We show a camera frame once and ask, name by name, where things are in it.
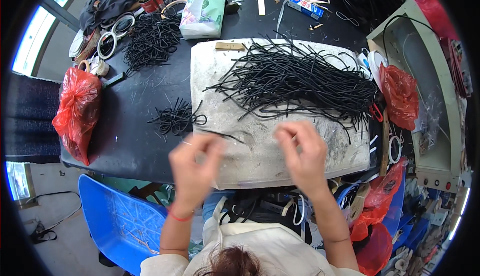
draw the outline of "red clip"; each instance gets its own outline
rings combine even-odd
[[[371,118],[373,119],[374,117],[377,119],[378,122],[383,122],[384,117],[382,113],[379,111],[377,105],[374,103],[372,106],[370,106],[370,113],[371,113]]]

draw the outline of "white label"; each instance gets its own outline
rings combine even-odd
[[[301,11],[301,10],[300,10],[300,5],[298,5],[297,3],[294,3],[294,2],[292,2],[292,1],[288,2],[288,6],[290,6],[291,8],[296,9],[297,11]]]
[[[258,14],[265,15],[265,0],[258,0]]]

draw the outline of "red plastic bag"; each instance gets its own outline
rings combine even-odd
[[[447,12],[438,0],[415,0],[430,26],[441,38],[459,40]]]
[[[409,161],[402,157],[394,164],[385,177],[377,177],[370,181],[370,192],[365,197],[363,212],[353,222],[350,229],[350,240],[361,241],[368,236],[368,226],[381,223],[387,215],[393,195],[402,183],[403,169]]]
[[[65,149],[86,166],[89,164],[88,143],[99,120],[101,89],[97,76],[68,68],[63,78],[60,106],[52,121]]]
[[[417,81],[397,68],[380,64],[380,81],[383,96],[387,102],[388,119],[400,128],[414,130],[414,121],[419,116],[419,96],[415,87]]]
[[[392,255],[392,237],[384,224],[372,226],[370,240],[356,255],[360,273],[375,276],[383,269]]]

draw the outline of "white cutting board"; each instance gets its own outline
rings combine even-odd
[[[255,39],[261,45],[267,45],[265,39]],[[285,42],[283,39],[273,39],[275,43]],[[198,43],[191,48],[190,62],[190,90],[192,108],[195,110],[203,100],[197,114],[207,116],[204,126],[193,125],[193,131],[203,127],[223,134],[233,135],[247,143],[243,145],[228,139],[228,147],[225,158],[220,166],[220,176],[213,187],[224,189],[249,189],[260,187],[273,187],[292,185],[291,178],[286,171],[285,160],[277,142],[273,138],[275,126],[282,121],[309,120],[315,124],[318,133],[328,145],[325,175],[334,178],[353,172],[364,171],[370,164],[369,134],[363,129],[363,138],[360,130],[349,130],[351,144],[347,132],[342,126],[326,117],[297,112],[288,117],[281,116],[274,119],[264,119],[249,114],[242,120],[237,118],[245,111],[239,108],[233,101],[227,100],[223,93],[215,92],[214,89],[202,92],[205,87],[215,85],[235,63],[232,59],[238,59],[246,55],[246,51],[222,51],[215,50],[217,42],[244,43],[251,45],[251,39],[217,40]],[[320,43],[294,40],[294,44],[300,48],[310,45],[315,51],[325,50],[321,54],[339,54],[346,52],[355,57],[355,54],[345,48]],[[346,65],[353,66],[353,59],[346,55],[339,56]],[[334,57],[326,57],[328,62],[339,69],[345,65]]]

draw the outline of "white shirt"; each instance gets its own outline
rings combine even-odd
[[[211,252],[231,246],[243,246],[257,256],[261,270],[266,275],[315,276],[322,271],[325,276],[362,276],[348,268],[336,268],[302,238],[284,225],[274,223],[229,223],[219,225],[220,211],[225,197],[220,200],[203,225],[204,248],[189,262],[178,254],[162,254],[141,262],[141,276],[191,276],[201,267],[209,265]]]

